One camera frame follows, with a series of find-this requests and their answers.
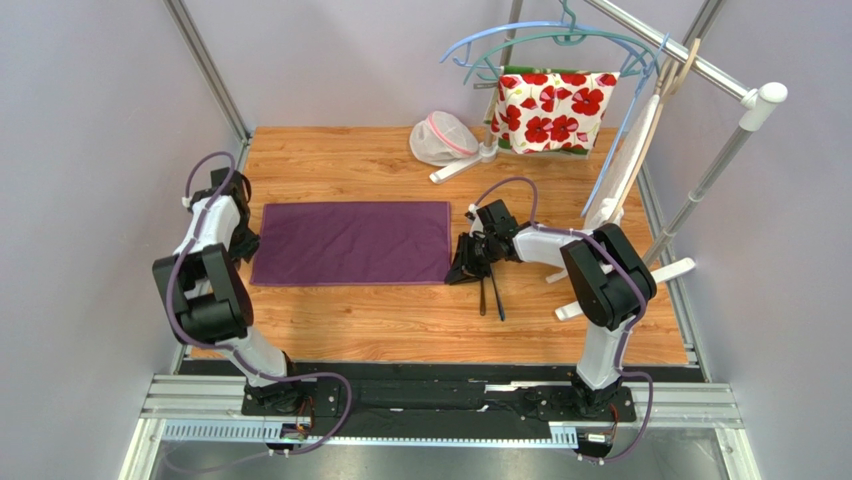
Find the purple cloth napkin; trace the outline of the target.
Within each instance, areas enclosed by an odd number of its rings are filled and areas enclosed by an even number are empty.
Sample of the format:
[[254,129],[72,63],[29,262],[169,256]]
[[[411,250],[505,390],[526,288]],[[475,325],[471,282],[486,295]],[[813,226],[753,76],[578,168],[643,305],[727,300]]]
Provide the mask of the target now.
[[430,285],[450,268],[441,201],[267,204],[250,281],[264,287]]

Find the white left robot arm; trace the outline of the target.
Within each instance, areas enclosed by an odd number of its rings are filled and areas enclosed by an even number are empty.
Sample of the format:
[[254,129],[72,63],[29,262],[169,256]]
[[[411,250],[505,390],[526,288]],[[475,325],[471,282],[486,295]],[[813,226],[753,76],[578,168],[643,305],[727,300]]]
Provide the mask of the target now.
[[295,387],[281,380],[292,362],[254,328],[239,276],[260,246],[249,228],[250,183],[228,168],[212,171],[210,180],[210,188],[184,200],[192,220],[181,244],[152,265],[157,289],[182,328],[174,333],[180,343],[227,358],[245,375],[245,393],[257,404],[291,402]]

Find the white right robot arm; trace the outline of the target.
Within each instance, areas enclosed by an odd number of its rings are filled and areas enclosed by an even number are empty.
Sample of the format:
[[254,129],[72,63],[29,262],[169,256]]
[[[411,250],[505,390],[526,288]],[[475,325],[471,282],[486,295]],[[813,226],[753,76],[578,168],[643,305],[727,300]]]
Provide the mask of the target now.
[[653,276],[621,227],[562,230],[519,223],[501,200],[467,213],[445,283],[493,278],[500,261],[561,268],[588,321],[583,352],[572,380],[575,404],[585,414],[604,409],[621,386],[629,336],[657,294]]

